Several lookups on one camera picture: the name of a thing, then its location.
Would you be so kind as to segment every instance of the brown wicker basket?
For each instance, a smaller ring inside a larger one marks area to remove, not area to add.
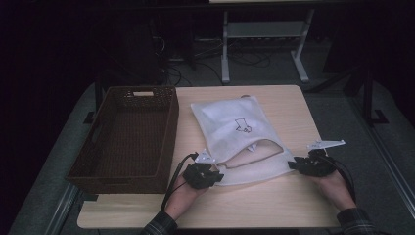
[[[90,194],[165,193],[178,115],[173,86],[111,87],[67,180]]]

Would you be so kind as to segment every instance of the white bag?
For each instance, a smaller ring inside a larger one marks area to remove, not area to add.
[[[215,166],[216,185],[270,179],[292,171],[293,155],[266,118],[256,97],[191,104]]]

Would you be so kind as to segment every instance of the wooden table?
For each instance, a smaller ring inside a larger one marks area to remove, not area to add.
[[[306,156],[306,145],[320,139],[297,86],[177,88],[180,115],[171,173],[185,156],[207,146],[190,104],[242,95],[256,96],[281,140],[295,156]],[[155,194],[99,195],[96,202],[84,202],[78,225],[144,227],[159,211],[162,199],[163,195]],[[315,185],[294,171],[260,183],[212,187],[177,223],[180,228],[337,227],[336,214],[337,210]]]

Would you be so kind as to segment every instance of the sleeve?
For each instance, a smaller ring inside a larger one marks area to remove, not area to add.
[[[367,213],[362,209],[341,211],[337,218],[345,235],[379,234]]]
[[[172,235],[177,229],[177,223],[166,212],[160,211],[156,217],[148,223],[140,235]]]

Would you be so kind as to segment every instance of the hand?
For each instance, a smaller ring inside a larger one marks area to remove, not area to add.
[[[316,183],[323,195],[340,211],[356,208],[356,203],[348,192],[346,182],[337,170],[325,177],[307,176],[307,178]]]
[[[183,178],[183,175],[180,174],[177,177],[176,182],[174,182],[173,190],[177,188],[176,191],[171,194],[170,198],[167,201],[167,206],[165,207],[165,212],[170,215],[174,220],[177,220],[183,213],[185,213],[192,205],[195,200],[204,194],[206,189],[194,189],[188,183],[185,183],[186,180]]]

